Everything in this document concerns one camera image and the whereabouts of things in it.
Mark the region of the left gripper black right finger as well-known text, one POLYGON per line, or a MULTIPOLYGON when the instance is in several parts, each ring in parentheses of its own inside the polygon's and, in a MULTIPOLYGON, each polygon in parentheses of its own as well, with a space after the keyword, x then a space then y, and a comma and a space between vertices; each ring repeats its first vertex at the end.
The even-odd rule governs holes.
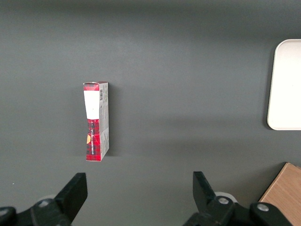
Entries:
POLYGON ((193 172, 193 198, 198 212, 185 226, 290 226, 274 205, 255 202, 245 208, 227 196, 216 195, 201 171, 193 172))

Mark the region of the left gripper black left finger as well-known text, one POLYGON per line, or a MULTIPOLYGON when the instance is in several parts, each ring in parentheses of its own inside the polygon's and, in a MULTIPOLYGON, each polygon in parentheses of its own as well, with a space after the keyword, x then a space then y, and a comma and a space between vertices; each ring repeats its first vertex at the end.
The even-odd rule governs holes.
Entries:
POLYGON ((86 173, 77 173, 54 197, 36 202, 17 213, 12 206, 0 208, 2 226, 70 226, 87 199, 86 173))

